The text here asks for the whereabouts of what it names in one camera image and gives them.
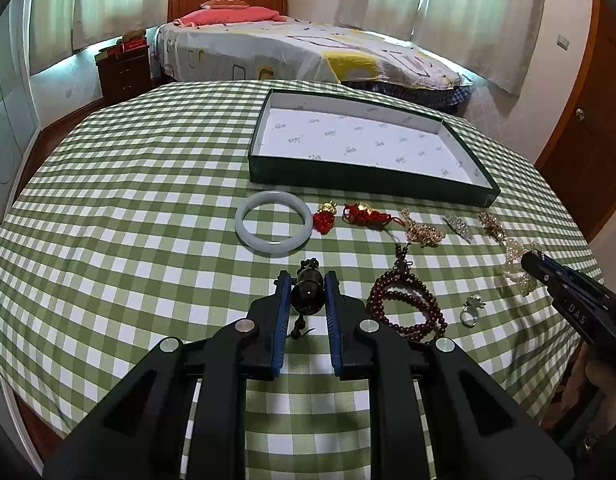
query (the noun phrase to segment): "green checkered tablecloth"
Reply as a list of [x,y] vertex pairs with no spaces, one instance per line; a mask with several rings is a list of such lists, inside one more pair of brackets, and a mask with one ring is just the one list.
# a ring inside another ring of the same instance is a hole
[[[394,98],[314,82],[243,81],[162,86],[92,114],[53,152],[0,229],[0,373],[61,433],[68,433],[147,349],[166,335],[207,338],[271,294],[282,269],[316,257],[342,291],[365,298],[392,266],[403,231],[375,232],[341,220],[290,255],[265,258],[236,237],[245,197],[246,153],[271,88],[363,98],[443,116],[499,186],[489,211],[523,243],[540,241],[553,258],[600,279],[579,229],[537,171],[459,118]],[[306,184],[310,183],[307,175]],[[368,202],[447,230],[466,219],[474,241],[448,234],[437,248],[411,246],[414,272],[436,294],[464,348],[531,415],[539,417],[578,338],[550,306],[546,288],[522,298],[501,275],[504,254],[478,209],[385,195],[289,188],[312,210],[334,199]],[[269,205],[246,216],[260,235],[293,234],[301,219]],[[469,294],[486,301],[475,329],[459,323]],[[410,323],[403,303],[387,305]],[[363,478],[370,464],[365,381],[342,383],[330,366],[325,316],[288,340],[281,376],[249,381],[246,464],[251,479]]]

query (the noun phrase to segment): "pink pillow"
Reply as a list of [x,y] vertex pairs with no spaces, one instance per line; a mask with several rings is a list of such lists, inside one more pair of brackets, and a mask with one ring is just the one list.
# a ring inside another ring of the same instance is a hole
[[215,25],[217,23],[244,23],[244,22],[284,22],[278,10],[266,7],[247,7],[246,9],[199,9],[175,20],[175,25],[183,27],[199,27],[201,25]]

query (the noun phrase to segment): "gold ornament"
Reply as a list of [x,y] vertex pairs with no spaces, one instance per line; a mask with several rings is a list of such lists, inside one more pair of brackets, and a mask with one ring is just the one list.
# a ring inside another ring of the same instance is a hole
[[499,220],[497,220],[495,215],[491,215],[490,213],[486,213],[482,211],[479,213],[479,220],[482,221],[483,227],[486,229],[486,232],[495,238],[496,241],[500,242],[506,238],[506,232],[504,231],[504,227],[501,225]]
[[436,227],[415,222],[410,218],[410,209],[404,208],[400,213],[405,224],[406,240],[409,242],[420,244],[421,247],[436,246],[446,236],[446,233],[441,232]]
[[321,213],[323,211],[327,211],[328,213],[332,213],[333,215],[337,214],[337,204],[332,200],[325,202],[317,207],[317,213]]

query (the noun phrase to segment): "bedside cabinet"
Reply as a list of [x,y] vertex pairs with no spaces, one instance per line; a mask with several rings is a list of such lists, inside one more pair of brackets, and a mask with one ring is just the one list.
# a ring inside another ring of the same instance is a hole
[[152,90],[147,45],[100,59],[96,65],[106,106]]

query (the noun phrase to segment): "bed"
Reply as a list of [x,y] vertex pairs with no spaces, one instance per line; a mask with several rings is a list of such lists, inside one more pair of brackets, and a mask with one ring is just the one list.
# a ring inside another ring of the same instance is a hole
[[[277,258],[253,254],[237,238],[235,210],[262,188],[248,180],[247,152],[270,89],[423,110],[321,82],[172,83],[90,115],[9,210],[0,228],[0,373],[58,433],[72,430],[165,335],[202,339],[243,317],[255,298],[272,293],[280,270],[294,272],[316,257],[337,273],[345,294],[366,298],[392,266],[395,239],[405,240],[399,228],[376,232],[338,221],[328,235],[314,233]],[[509,234],[538,240],[550,256],[600,279],[581,232],[527,160],[460,118],[426,112],[450,123],[496,180],[501,193],[489,211]],[[545,287],[523,298],[501,275],[503,251],[481,227],[478,209],[288,190],[313,211],[327,200],[368,202],[393,215],[408,206],[414,219],[444,230],[441,215],[467,218],[472,244],[449,233],[438,248],[411,246],[413,269],[438,299],[446,336],[541,418],[579,338]],[[294,234],[302,222],[281,206],[246,219],[259,236]],[[486,307],[471,330],[459,314],[475,293]],[[397,308],[387,306],[390,319],[412,323],[414,314]],[[367,384],[334,376],[323,312],[309,328],[307,338],[288,340],[277,381],[248,382],[251,479],[368,478]]]
[[[285,23],[178,27],[173,20],[208,0],[168,0],[156,55],[176,81],[284,79],[343,83],[450,111],[470,82],[418,48],[360,30],[289,18]],[[288,12],[288,0],[244,0]]]

